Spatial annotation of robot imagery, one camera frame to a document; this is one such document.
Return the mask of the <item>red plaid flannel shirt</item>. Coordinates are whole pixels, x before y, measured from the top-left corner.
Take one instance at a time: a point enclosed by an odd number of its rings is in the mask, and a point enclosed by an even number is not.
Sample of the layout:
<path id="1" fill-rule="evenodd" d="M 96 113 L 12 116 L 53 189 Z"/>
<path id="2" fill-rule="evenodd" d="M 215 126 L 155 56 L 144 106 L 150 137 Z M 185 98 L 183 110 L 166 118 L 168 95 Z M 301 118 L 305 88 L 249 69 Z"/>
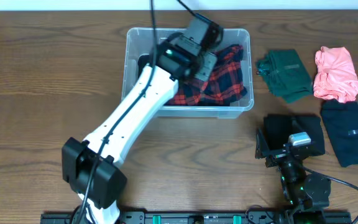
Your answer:
<path id="1" fill-rule="evenodd" d="M 193 79 L 182 84 L 167 106 L 229 106 L 247 94 L 241 61 L 244 48 L 233 44 L 216 52 L 218 58 L 209 80 Z"/>

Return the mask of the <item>dark green garment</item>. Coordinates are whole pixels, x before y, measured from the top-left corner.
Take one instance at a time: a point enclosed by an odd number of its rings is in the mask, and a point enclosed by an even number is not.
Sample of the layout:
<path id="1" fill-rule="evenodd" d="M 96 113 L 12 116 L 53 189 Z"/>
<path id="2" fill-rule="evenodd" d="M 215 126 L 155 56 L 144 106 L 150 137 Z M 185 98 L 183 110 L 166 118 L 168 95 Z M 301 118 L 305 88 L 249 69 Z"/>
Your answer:
<path id="1" fill-rule="evenodd" d="M 294 49 L 269 50 L 256 66 L 269 91 L 287 103 L 313 94 L 311 77 Z"/>

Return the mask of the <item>pink garment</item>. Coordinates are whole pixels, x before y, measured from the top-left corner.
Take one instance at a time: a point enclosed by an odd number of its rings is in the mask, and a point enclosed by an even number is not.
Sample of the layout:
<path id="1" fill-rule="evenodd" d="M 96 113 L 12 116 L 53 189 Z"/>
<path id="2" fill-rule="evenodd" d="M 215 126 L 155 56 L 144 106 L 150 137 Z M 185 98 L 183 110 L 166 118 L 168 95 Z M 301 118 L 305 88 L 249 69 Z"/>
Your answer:
<path id="1" fill-rule="evenodd" d="M 351 54 L 345 47 L 322 46 L 315 53 L 314 60 L 317 67 L 313 82 L 315 97 L 340 103 L 356 100 L 358 76 Z"/>

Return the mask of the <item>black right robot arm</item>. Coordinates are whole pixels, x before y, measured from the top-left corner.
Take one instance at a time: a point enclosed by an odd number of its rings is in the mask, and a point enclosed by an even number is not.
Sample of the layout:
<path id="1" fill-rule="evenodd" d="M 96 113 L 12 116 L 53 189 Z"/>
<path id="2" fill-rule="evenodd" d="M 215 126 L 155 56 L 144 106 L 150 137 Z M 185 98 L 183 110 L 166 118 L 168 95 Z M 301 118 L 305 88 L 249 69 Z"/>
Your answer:
<path id="1" fill-rule="evenodd" d="M 261 129 L 257 130 L 255 158 L 265 159 L 266 167 L 277 167 L 288 208 L 276 213 L 274 223 L 324 223 L 322 209 L 329 205 L 331 181 L 306 173 L 303 160 L 317 150 L 306 132 L 291 134 L 281 149 L 269 148 Z"/>

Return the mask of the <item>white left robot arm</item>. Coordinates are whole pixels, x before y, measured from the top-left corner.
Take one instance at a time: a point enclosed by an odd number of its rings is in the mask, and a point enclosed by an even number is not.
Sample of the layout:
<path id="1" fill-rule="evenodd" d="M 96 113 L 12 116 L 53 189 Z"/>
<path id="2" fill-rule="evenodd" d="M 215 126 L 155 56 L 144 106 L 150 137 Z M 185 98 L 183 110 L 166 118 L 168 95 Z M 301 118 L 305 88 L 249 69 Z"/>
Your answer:
<path id="1" fill-rule="evenodd" d="M 115 223 L 117 199 L 127 183 L 120 166 L 129 149 L 156 112 L 178 92 L 181 83 L 206 81 L 217 62 L 214 54 L 224 29 L 201 14 L 184 32 L 158 42 L 152 29 L 150 62 L 135 86 L 101 126 L 84 140 L 69 138 L 62 147 L 62 176 L 82 196 L 71 223 Z"/>

